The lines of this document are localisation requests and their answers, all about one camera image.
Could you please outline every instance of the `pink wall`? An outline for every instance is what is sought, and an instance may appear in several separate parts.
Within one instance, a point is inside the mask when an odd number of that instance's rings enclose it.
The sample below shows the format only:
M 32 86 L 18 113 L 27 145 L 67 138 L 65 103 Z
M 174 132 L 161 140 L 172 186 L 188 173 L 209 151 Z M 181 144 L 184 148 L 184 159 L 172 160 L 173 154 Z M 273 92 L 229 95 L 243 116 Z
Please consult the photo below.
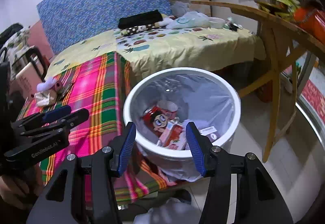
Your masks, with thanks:
M 27 42 L 29 46 L 35 45 L 47 59 L 51 59 L 54 56 L 40 20 L 30 27 L 30 37 Z

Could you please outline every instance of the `trash can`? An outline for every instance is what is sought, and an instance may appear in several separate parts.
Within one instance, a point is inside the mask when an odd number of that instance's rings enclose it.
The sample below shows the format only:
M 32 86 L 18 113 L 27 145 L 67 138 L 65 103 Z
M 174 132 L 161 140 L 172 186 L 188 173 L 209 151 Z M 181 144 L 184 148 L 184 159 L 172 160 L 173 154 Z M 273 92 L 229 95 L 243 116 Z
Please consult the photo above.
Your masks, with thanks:
M 124 122 L 135 123 L 135 141 L 141 153 L 160 167 L 170 180 L 195 181 L 200 174 L 195 169 L 191 151 L 159 146 L 159 137 L 144 123 L 145 111 L 161 100 L 177 105 L 180 122 L 191 120 L 198 126 L 197 122 L 205 121 L 215 127 L 218 138 L 212 144 L 229 151 L 241 115 L 239 96 L 216 74 L 179 67 L 148 76 L 126 98 Z

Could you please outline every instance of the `cartoon face on package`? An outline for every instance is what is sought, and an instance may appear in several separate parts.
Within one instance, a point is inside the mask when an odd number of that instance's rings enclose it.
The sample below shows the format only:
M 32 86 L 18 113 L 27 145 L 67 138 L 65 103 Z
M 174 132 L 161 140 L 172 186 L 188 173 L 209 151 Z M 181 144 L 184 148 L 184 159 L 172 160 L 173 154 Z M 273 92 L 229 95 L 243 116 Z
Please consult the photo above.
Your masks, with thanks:
M 153 130 L 163 133 L 167 125 L 167 117 L 164 114 L 158 115 L 153 121 Z

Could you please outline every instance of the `orange bag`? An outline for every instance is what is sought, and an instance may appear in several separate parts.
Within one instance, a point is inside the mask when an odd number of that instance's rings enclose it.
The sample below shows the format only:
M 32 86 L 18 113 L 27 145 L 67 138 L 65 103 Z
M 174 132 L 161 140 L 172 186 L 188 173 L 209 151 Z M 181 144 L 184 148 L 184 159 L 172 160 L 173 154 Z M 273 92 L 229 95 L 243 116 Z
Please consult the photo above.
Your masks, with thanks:
M 325 12 L 318 9 L 298 8 L 294 19 L 299 27 L 325 44 Z

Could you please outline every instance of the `human hand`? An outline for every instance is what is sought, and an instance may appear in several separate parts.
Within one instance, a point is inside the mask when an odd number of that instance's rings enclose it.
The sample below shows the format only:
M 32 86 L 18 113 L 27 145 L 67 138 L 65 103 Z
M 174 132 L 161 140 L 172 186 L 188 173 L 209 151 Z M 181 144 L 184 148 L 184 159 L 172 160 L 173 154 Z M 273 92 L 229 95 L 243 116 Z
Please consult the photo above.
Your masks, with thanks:
M 30 188 L 17 177 L 9 175 L 2 175 L 0 177 L 0 196 L 4 202 L 19 209 L 30 209 L 33 206 L 32 204 L 24 203 L 23 200 L 31 193 L 39 196 L 43 190 L 42 171 L 38 164 L 34 166 L 34 170 L 36 181 Z

